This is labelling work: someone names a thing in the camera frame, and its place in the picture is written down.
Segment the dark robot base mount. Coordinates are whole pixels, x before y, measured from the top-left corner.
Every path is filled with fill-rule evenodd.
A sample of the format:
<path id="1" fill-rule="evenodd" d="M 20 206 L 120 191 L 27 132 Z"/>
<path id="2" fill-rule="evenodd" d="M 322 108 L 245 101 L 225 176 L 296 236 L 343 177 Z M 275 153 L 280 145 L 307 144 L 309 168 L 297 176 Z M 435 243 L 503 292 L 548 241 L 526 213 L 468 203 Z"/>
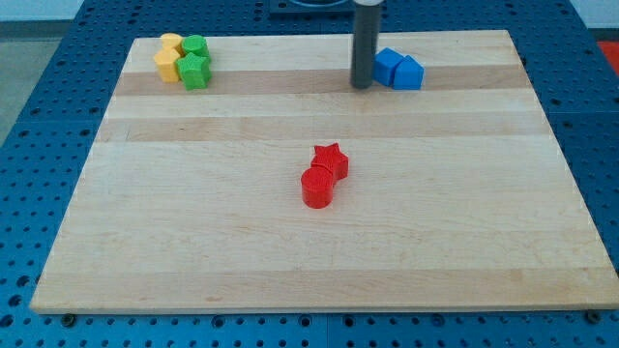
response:
<path id="1" fill-rule="evenodd" d="M 293 15 L 352 15 L 353 0 L 265 0 L 270 17 Z"/>

